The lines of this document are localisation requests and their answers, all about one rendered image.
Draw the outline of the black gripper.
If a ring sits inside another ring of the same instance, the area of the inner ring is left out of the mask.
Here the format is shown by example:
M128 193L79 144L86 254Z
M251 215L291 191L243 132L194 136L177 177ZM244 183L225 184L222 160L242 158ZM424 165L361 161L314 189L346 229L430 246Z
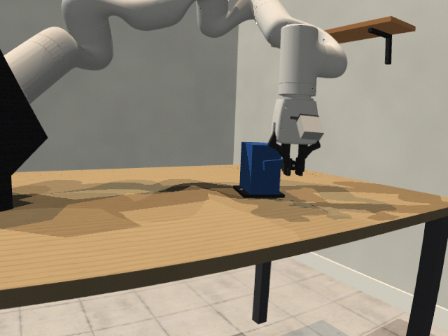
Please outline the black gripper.
M298 117L300 113L317 116L316 101L307 97L281 97L276 100L268 146L276 149L281 155L282 171L287 176L291 175L291 144L298 144L298 157L295 159L297 162L295 174L298 176L302 176L305 171L307 156L321 147L319 140L300 139L296 120L291 119L291 116ZM277 143L281 143L281 146Z

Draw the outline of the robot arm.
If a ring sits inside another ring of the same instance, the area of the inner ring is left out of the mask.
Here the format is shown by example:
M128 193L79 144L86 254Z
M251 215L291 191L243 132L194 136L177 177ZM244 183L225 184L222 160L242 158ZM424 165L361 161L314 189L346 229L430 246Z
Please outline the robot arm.
M279 95L283 97L314 97L317 77L337 78L347 69L340 44L322 29L292 18L279 0L238 0L230 12L228 0L62 0L67 31L47 28L4 57L30 105L73 68L96 71L110 64L110 16L151 31L180 22L195 1L197 23L205 36L218 38L246 20L255 20L272 46L281 44Z

